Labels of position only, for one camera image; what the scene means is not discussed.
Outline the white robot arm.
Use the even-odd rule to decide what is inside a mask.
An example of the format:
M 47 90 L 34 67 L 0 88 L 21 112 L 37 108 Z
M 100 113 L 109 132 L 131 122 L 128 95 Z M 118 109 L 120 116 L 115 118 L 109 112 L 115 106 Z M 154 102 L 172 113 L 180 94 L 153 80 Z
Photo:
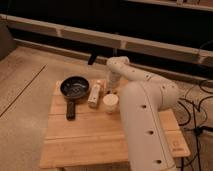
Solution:
M 159 117 L 159 111 L 177 102 L 177 84 L 131 67 L 125 56 L 111 57 L 106 65 L 111 87 L 116 87 L 121 77 L 128 80 L 119 93 L 119 108 L 131 170 L 178 171 Z

